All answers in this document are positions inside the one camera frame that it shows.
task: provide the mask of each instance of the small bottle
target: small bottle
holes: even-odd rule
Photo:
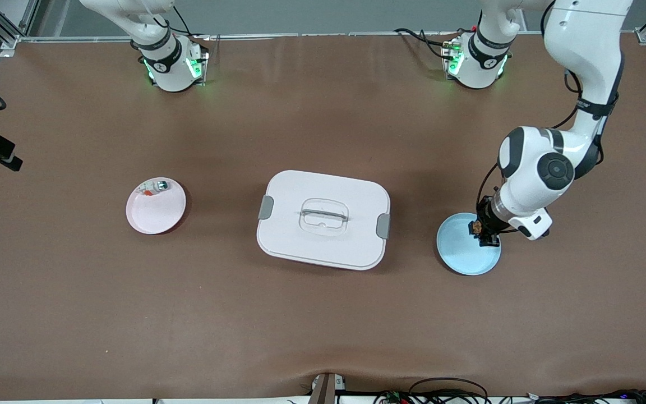
[[[166,181],[146,181],[139,186],[139,194],[153,196],[169,190],[169,183]]]

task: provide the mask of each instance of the white plate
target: white plate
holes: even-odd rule
[[[158,235],[174,227],[186,210],[186,192],[176,181],[156,177],[148,181],[166,181],[169,189],[161,194],[146,196],[139,194],[136,186],[126,202],[126,218],[137,232]]]

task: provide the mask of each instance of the light blue plate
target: light blue plate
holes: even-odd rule
[[[474,214],[454,214],[438,228],[438,253],[445,264],[461,274],[484,274],[500,259],[499,246],[480,246],[470,235],[468,224],[477,218]]]

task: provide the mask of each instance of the brown table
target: brown table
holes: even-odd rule
[[[473,209],[508,131],[574,105],[538,36],[484,90],[395,36],[223,42],[181,94],[125,43],[20,44],[0,64],[0,133],[25,161],[0,166],[0,399],[301,394],[321,371],[349,389],[646,388],[646,48],[622,45],[605,163],[551,205],[549,238],[507,235],[497,268],[467,278],[436,257],[439,224]],[[284,169],[382,184],[382,263],[264,254],[259,203]],[[154,176],[190,207],[145,236],[124,204]]]

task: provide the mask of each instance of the black band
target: black band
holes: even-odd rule
[[[482,69],[490,70],[494,69],[498,63],[502,62],[505,59],[507,53],[498,54],[498,56],[492,56],[491,54],[483,53],[475,45],[474,36],[471,36],[470,40],[467,42],[467,48],[470,51],[470,56],[473,59],[476,59],[480,63]]]
[[[612,102],[607,104],[593,103],[579,97],[579,99],[577,99],[577,109],[592,115],[593,120],[599,120],[600,118],[607,117],[612,113],[619,97],[620,93],[615,92],[615,97],[612,99]]]
[[[179,39],[176,40],[176,48],[174,51],[169,54],[169,56],[164,57],[163,59],[158,59],[156,61],[155,59],[149,59],[148,57],[144,57],[146,59],[146,63],[151,66],[152,69],[156,72],[169,72],[171,71],[171,66],[181,57],[182,53],[182,46],[181,43],[179,42]]]
[[[170,26],[166,28],[166,34],[164,35],[164,38],[161,38],[157,43],[140,44],[140,43],[135,43],[133,39],[131,39],[131,43],[136,44],[137,48],[141,49],[141,51],[155,51],[156,49],[164,48],[165,44],[169,41],[169,38],[171,38]]]
[[[515,39],[513,39],[512,41],[509,41],[509,43],[494,43],[490,39],[485,38],[485,36],[483,36],[482,33],[480,33],[480,27],[479,26],[477,27],[477,31],[475,31],[475,34],[477,35],[477,38],[480,39],[480,42],[482,44],[484,44],[488,48],[492,48],[492,49],[510,48],[510,45],[513,44],[513,41],[515,41]]]

